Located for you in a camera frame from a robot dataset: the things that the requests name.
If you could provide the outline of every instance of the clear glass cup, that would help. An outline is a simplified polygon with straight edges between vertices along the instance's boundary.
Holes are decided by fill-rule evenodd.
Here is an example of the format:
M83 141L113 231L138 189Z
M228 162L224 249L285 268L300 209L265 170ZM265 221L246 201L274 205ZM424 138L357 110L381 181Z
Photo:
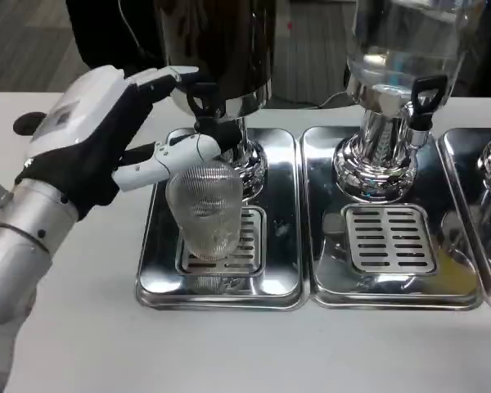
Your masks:
M228 164L207 162L175 174L165 196L189 251L221 260L240 240L243 185Z

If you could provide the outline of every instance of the stainless steel dispenser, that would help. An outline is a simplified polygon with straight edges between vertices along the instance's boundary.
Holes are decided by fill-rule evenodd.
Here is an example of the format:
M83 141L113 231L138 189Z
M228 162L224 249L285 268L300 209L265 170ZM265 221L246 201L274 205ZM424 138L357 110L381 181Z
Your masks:
M198 260L184 246L156 185L137 279L137 297L156 308L294 309L308 286L300 244L300 167L293 137L248 129L245 116L271 97L276 0L155 0L170 65L197 66L225 99L222 127L242 132L222 160L244 183L241 239L224 260ZM175 103L192 114L182 93ZM178 129L173 138L191 134Z
M469 309L471 253L430 136L483 1L358 0L348 94L360 128L302 137L312 284L326 307Z

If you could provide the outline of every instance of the stainless steel tray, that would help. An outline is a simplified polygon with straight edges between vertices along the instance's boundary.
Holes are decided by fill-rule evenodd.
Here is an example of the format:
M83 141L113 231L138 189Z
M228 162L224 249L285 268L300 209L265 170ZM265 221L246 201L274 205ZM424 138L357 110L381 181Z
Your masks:
M354 201L336 186L332 157L340 141L357 131L353 127L316 127L306 131L301 140L315 300L329 308L472 309L479 305L479 280L466 239L458 236L462 223L454 214L453 199L433 140L418 152L418 175L402 201L383 207L363 205L367 206L363 208L366 211L379 214L377 225L367 223L381 228L371 235L387 233L391 242L396 241L391 245L372 243L370 254L377 258L371 260L385 263L363 266L362 260L353 256L352 243L362 235L349 234L354 219L346 214L346 209L352 208ZM385 209L409 213L414 222L390 226L389 220L381 218ZM411 250L398 251L397 245L408 230L421 236L405 239ZM382 252L383 246L388 251ZM414 251L415 247L420 247L421 252ZM400 264L407 260L421 264Z
M173 131L169 138L192 133ZM155 186L137 275L137 298L157 309L250 308L291 310L309 294L307 252L300 235L301 165L293 137L281 129L248 129L267 157L261 192L247 201L262 212L264 237L253 267L218 266L196 274L186 270L182 239L165 200L165 183Z
M475 256L484 297L491 305L491 192L476 166L490 141L491 129L450 129L438 145Z

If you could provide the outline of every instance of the drip tray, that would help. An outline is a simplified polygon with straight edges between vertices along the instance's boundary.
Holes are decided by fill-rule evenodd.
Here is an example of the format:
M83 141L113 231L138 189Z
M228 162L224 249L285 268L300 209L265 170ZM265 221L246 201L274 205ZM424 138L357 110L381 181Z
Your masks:
M178 242L177 263L180 273L195 275L254 276L262 273L265 265L265 218L264 211L258 207L242 210L240 242L228 257L208 261L196 258L185 246Z
M301 139L315 301L364 309L479 305L479 280L435 142L417 153L417 178L399 203L354 203L337 187L331 160L358 130L316 127Z
M192 134L173 131L168 140ZM137 298L157 309L299 308L307 299L307 253L300 235L301 173L293 137L282 129L248 129L267 158L260 192L242 208L240 244L216 262L193 257L165 200L165 182L151 197L137 276Z
M343 215L351 260L360 271L416 274L435 270L421 207L355 205L346 206Z

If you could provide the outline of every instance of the chrome dispenser base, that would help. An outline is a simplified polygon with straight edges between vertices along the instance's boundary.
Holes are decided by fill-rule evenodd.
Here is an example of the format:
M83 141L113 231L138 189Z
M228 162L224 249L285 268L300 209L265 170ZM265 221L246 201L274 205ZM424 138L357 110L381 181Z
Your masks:
M179 129L169 138L186 133L193 130ZM197 263L178 236L165 200L165 182L158 184L137 276L137 298L143 305L291 310L306 301L309 283L300 243L301 176L295 140L281 129L248 129L248 138L267 157L264 184L242 211L241 241L251 252L234 256L230 263Z
M356 201L388 203L402 198L417 175L417 158L412 156L390 168L371 165L354 153L359 138L357 134L342 141L333 157L342 191Z
M315 300L328 308L479 305L469 247L454 246L462 224L456 215L443 220L455 208L434 141L417 153L417 178L400 203L359 204L338 187L332 163L339 144L357 132L317 127L301 140Z
M477 170L477 160L489 142L491 129L450 129L438 145L475 255L485 299L491 305L491 191Z

